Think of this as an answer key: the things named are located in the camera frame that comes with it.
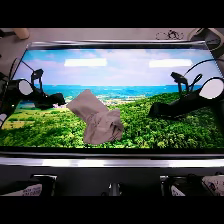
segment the cloth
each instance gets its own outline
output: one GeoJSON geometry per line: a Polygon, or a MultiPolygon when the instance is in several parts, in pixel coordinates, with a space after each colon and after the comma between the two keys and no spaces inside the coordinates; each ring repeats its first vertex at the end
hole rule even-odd
{"type": "Polygon", "coordinates": [[[97,145],[121,139],[124,127],[120,110],[109,111],[90,90],[80,93],[66,107],[86,122],[85,143],[97,145]]]}

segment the beige fabric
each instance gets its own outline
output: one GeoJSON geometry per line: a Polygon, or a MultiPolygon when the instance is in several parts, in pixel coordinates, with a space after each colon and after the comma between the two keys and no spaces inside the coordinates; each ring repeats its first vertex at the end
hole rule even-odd
{"type": "Polygon", "coordinates": [[[121,139],[124,127],[120,121],[120,110],[109,111],[90,90],[80,93],[67,104],[67,108],[86,122],[85,143],[97,145],[121,139]]]}

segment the crumpled cloth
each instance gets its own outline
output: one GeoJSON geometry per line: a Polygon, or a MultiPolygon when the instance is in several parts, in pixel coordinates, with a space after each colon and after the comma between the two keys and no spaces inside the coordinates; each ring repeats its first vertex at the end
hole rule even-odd
{"type": "Polygon", "coordinates": [[[97,145],[121,139],[124,126],[120,110],[109,111],[90,90],[80,93],[66,107],[86,122],[85,143],[97,145]]]}

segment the screen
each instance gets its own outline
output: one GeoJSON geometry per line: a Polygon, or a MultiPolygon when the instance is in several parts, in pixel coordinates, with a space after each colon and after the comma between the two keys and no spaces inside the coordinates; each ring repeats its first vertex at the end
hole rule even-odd
{"type": "MultiPolygon", "coordinates": [[[[145,148],[150,152],[152,148],[223,147],[209,108],[193,111],[180,121],[148,117],[154,102],[179,98],[172,72],[184,75],[196,63],[211,58],[209,50],[200,49],[27,50],[22,60],[34,70],[43,69],[45,93],[62,93],[69,103],[90,89],[109,110],[120,109],[124,131],[121,140],[85,144],[86,124],[66,105],[40,110],[32,102],[21,101],[0,131],[0,145],[65,147],[71,152],[75,148],[145,148]]],[[[14,79],[30,82],[31,74],[20,63],[14,79]]],[[[191,70],[186,75],[188,83],[198,74],[203,76],[194,90],[212,77],[222,77],[214,61],[191,70]]]]}

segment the gray cloth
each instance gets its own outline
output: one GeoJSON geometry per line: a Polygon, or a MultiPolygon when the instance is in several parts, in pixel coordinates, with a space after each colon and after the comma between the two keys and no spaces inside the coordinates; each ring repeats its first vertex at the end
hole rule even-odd
{"type": "Polygon", "coordinates": [[[86,122],[85,143],[97,145],[121,139],[124,127],[120,110],[109,111],[90,90],[80,93],[67,104],[67,108],[86,122]]]}

